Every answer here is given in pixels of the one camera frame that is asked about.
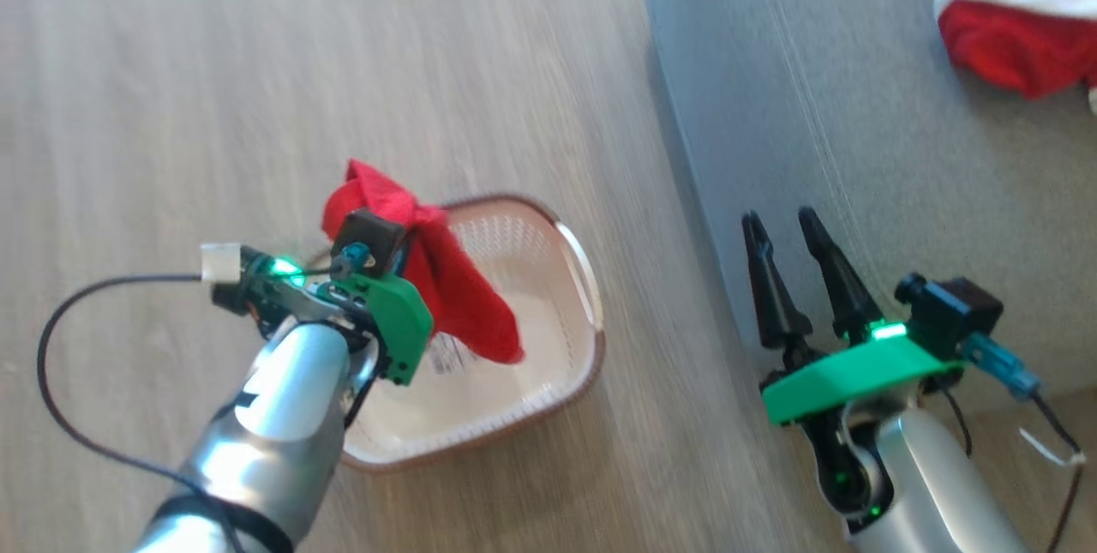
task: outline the green led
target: green led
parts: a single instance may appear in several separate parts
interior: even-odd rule
[[[879,339],[890,339],[892,337],[904,337],[906,335],[906,326],[903,324],[891,324],[889,326],[878,327],[872,331],[873,341],[879,341]]]
[[[271,264],[271,274],[292,274],[294,276],[290,276],[290,283],[296,284],[297,287],[305,286],[305,276],[302,276],[301,272],[301,267],[290,260],[283,260],[282,257],[278,257]]]

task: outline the plastic basket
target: plastic basket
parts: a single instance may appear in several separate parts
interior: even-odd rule
[[[495,364],[437,336],[411,385],[376,384],[347,431],[344,462],[367,472],[513,432],[581,396],[601,370],[598,286],[570,229],[544,206],[513,196],[446,210],[450,228],[514,312],[525,360]]]

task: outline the white cable tie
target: white cable tie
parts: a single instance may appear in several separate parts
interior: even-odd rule
[[[1036,437],[1032,436],[1032,433],[1026,431],[1024,428],[1019,428],[1018,430],[1021,432],[1021,437],[1024,437],[1027,442],[1029,442],[1030,444],[1032,444],[1032,448],[1034,448],[1048,461],[1051,461],[1055,465],[1059,465],[1060,467],[1070,467],[1070,466],[1073,466],[1073,465],[1085,465],[1085,463],[1086,463],[1086,455],[1085,455],[1085,453],[1083,453],[1083,452],[1076,452],[1068,460],[1059,459],[1059,455],[1056,455],[1054,452],[1048,450],[1048,447],[1045,447],[1042,443],[1040,443],[1040,441],[1037,440]]]
[[[202,245],[202,283],[240,282],[239,241]]]

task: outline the couch cushion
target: couch cushion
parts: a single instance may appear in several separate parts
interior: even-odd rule
[[[817,342],[839,345],[799,232],[806,204],[891,317],[906,272],[969,276],[1005,302],[995,337],[1050,393],[1097,382],[1097,119],[1082,89],[1027,103],[957,72],[932,0],[648,5],[746,345],[758,346],[745,210],[766,222]],[[975,407],[1010,400],[988,382],[963,386]]]

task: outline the basket handle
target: basket handle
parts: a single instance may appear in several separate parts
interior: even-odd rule
[[[579,245],[579,240],[566,225],[556,222],[555,227],[556,233],[564,239],[565,247],[562,247],[562,249],[564,249],[564,256],[567,259],[572,275],[576,276],[583,287],[580,296],[583,296],[584,308],[587,309],[587,317],[595,329],[601,331],[602,298],[598,292],[598,281],[595,279],[593,269],[590,268],[590,260],[587,257],[587,252],[584,251],[583,245]]]

